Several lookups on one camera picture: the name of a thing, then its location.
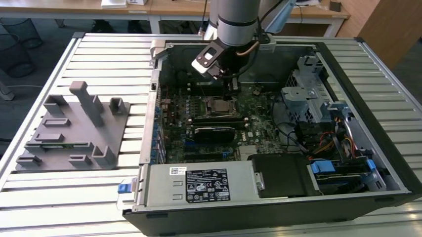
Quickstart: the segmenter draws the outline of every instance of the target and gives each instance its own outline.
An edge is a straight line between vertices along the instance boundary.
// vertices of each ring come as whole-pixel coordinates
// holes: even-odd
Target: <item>wire mesh wastebasket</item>
[[[18,42],[18,36],[0,34],[0,69],[9,77],[18,78],[30,74],[34,68],[29,54]]]
[[[36,48],[42,44],[30,19],[0,18],[0,24],[9,34],[18,36],[20,43],[25,48]]]

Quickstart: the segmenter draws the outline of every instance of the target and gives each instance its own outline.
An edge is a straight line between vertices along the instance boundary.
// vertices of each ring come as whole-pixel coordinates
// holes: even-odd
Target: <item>blue latch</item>
[[[371,159],[367,160],[367,164],[368,164],[368,168],[370,168],[371,170],[375,170],[375,169],[376,169],[375,163],[374,163],[374,161],[372,161]]]
[[[117,193],[119,194],[129,194],[132,192],[131,184],[119,184]]]
[[[332,162],[328,160],[318,160],[311,164],[312,173],[335,172]]]

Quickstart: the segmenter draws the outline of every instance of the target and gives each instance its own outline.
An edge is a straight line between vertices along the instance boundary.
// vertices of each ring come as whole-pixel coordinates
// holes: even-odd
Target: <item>sticker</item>
[[[147,14],[147,11],[129,11],[129,13]]]
[[[227,169],[185,171],[185,201],[229,201]]]
[[[169,168],[169,175],[177,175],[185,173],[185,167],[171,167]]]

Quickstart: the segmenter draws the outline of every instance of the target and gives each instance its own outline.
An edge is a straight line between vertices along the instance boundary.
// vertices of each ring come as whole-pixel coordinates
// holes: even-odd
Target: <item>table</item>
[[[101,0],[0,0],[0,17],[148,20],[152,33],[159,34],[160,20],[200,21],[204,10],[204,3],[188,0],[148,0],[145,5],[128,4],[127,8],[116,9],[101,9],[100,2]],[[287,23],[328,24],[324,36],[334,37],[348,16],[346,11],[335,12],[308,6],[302,7],[303,18],[300,10],[292,10]]]
[[[116,208],[117,184],[137,175],[151,76],[151,41],[199,40],[191,35],[85,34],[72,39],[0,161],[0,237],[107,236],[144,237]],[[326,43],[363,100],[418,178],[422,180],[422,107],[364,43],[347,38],[276,37],[276,41]],[[14,172],[14,161],[33,134],[48,94],[76,101],[67,87],[84,80],[101,101],[121,97],[132,103],[116,170]],[[339,89],[328,80],[336,96]],[[123,206],[132,194],[121,197]],[[422,233],[420,200],[376,210],[354,221],[200,234],[215,237],[407,236]]]

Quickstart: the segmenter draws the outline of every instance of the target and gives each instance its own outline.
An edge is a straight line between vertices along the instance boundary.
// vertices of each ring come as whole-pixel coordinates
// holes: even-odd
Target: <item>slatted metal surface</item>
[[[101,101],[121,97],[132,104],[124,130],[119,164],[109,171],[13,172],[22,143],[45,113],[34,105],[33,118],[25,119],[13,139],[6,169],[2,169],[0,185],[0,237],[107,236],[141,237],[137,229],[121,217],[116,208],[116,185],[137,174],[148,84],[149,46],[153,38],[191,39],[181,35],[108,35],[87,34],[73,40],[68,57],[61,59],[56,76],[50,78],[49,94],[63,94],[76,101],[68,92],[73,80],[84,80],[88,92],[100,95]],[[354,83],[370,109],[419,179],[422,179],[422,113],[411,102],[398,81],[387,77],[379,63],[368,57],[362,46],[351,39],[279,38],[284,41],[323,41]],[[6,165],[2,157],[0,165]],[[123,196],[131,200],[132,195]],[[280,236],[311,233],[312,236],[422,236],[422,202],[380,209],[350,222],[319,223],[282,228],[233,231],[195,236]]]

